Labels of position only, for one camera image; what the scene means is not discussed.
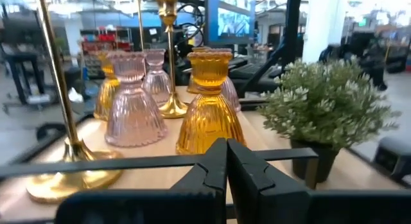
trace pink glass candle holder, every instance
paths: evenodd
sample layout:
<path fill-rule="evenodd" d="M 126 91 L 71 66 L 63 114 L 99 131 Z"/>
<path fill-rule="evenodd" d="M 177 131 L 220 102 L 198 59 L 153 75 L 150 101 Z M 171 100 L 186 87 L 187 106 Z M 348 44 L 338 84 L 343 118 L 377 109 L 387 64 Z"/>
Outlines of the pink glass candle holder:
<path fill-rule="evenodd" d="M 142 87 L 142 52 L 109 55 L 120 81 L 107 123 L 105 140 L 119 147 L 145 146 L 163 139 L 167 127 L 154 99 Z"/>
<path fill-rule="evenodd" d="M 162 70 L 165 52 L 165 49 L 144 50 L 149 72 L 144 78 L 143 88 L 153 96 L 159 107 L 168 101 L 171 92 L 170 77 Z"/>
<path fill-rule="evenodd" d="M 213 48 L 213 49 L 208 49 L 207 51 L 209 52 L 230 52 L 231 53 L 231 49 L 229 48 Z M 238 99 L 236 88 L 234 87 L 234 84 L 232 83 L 229 77 L 226 77 L 225 81 L 223 82 L 221 94 L 223 94 L 223 96 L 227 99 L 227 101 L 234 107 L 236 112 L 241 111 L 241 105 Z"/>

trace concrete floor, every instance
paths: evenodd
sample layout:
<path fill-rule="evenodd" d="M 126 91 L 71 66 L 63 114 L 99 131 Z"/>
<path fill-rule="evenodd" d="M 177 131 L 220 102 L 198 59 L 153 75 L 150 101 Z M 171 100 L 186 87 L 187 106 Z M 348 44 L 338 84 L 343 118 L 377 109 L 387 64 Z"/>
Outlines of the concrete floor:
<path fill-rule="evenodd" d="M 384 132 L 375 140 L 353 147 L 367 159 L 374 157 L 378 140 L 384 136 L 390 135 L 411 142 L 411 74 L 386 75 L 385 79 L 389 86 L 385 93 L 389 96 L 392 108 L 403 113 L 398 121 L 401 126 L 398 130 Z M 51 78 L 46 77 L 46 82 L 51 82 Z M 13 96 L 17 95 L 13 80 L 4 77 L 4 69 L 0 69 L 0 92 L 1 103 L 9 101 L 6 96 L 8 92 Z M 12 158 L 36 145 L 35 129 L 45 122 L 63 122 L 59 105 L 46 107 L 42 111 L 27 107 L 10 108 L 9 115 L 0 111 L 0 164 L 7 164 Z"/>

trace glass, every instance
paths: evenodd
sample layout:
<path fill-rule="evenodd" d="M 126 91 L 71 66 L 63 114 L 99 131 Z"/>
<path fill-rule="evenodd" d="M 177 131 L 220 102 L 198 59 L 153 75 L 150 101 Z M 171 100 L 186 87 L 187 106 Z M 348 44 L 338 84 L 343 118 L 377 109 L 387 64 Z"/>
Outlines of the glass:
<path fill-rule="evenodd" d="M 231 53 L 231 49 L 229 48 L 214 48 L 214 49 L 208 49 L 207 51 Z M 241 105 L 240 105 L 240 101 L 238 100 L 237 90 L 229 77 L 225 78 L 221 93 L 229 101 L 229 103 L 234 107 L 234 110 L 236 112 L 241 111 Z"/>
<path fill-rule="evenodd" d="M 245 144 L 236 112 L 221 95 L 232 54 L 227 52 L 190 53 L 193 80 L 200 94 L 191 102 L 177 140 L 177 153 L 205 153 L 219 137 L 234 138 Z"/>
<path fill-rule="evenodd" d="M 143 89 L 153 96 L 159 107 L 168 101 L 171 82 L 168 74 L 162 70 L 165 49 L 146 49 L 144 56 L 149 65 L 149 72 L 144 78 Z"/>
<path fill-rule="evenodd" d="M 193 52 L 204 52 L 210 50 L 210 47 L 193 47 Z M 193 73 L 191 72 L 190 81 L 188 82 L 187 92 L 198 94 L 198 85 L 193 80 Z"/>
<path fill-rule="evenodd" d="M 105 140 L 120 147 L 145 146 L 160 141 L 166 136 L 167 128 L 156 102 L 142 88 L 144 54 L 114 53 L 108 58 L 120 86 L 114 96 Z"/>
<path fill-rule="evenodd" d="M 105 74 L 105 79 L 100 85 L 100 89 L 98 91 L 96 108 L 94 109 L 94 117 L 104 121 L 107 121 L 109 119 L 113 97 L 120 84 L 120 82 L 114 75 L 113 66 L 110 60 L 107 59 L 107 55 L 109 53 L 109 51 L 97 51 L 94 53 L 100 60 L 101 69 Z"/>

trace potted plant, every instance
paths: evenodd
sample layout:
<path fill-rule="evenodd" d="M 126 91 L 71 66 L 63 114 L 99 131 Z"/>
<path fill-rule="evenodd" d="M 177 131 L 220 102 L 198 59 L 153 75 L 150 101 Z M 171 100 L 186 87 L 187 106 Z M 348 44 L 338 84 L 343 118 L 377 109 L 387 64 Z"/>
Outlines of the potted plant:
<path fill-rule="evenodd" d="M 355 58 L 350 63 L 330 61 L 306 64 L 300 60 L 286 67 L 275 81 L 281 88 L 268 94 L 259 108 L 265 128 L 290 139 L 292 148 L 312 148 L 319 156 L 317 182 L 327 180 L 334 159 L 349 148 L 397 128 L 387 97 L 362 74 Z M 304 178 L 306 161 L 293 160 L 293 172 Z"/>

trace screen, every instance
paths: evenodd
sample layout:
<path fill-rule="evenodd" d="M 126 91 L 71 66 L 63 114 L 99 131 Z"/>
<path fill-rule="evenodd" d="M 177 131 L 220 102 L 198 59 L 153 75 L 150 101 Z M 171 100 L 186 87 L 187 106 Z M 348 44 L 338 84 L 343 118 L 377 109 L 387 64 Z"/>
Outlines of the screen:
<path fill-rule="evenodd" d="M 207 45 L 254 42 L 255 0 L 206 0 Z"/>

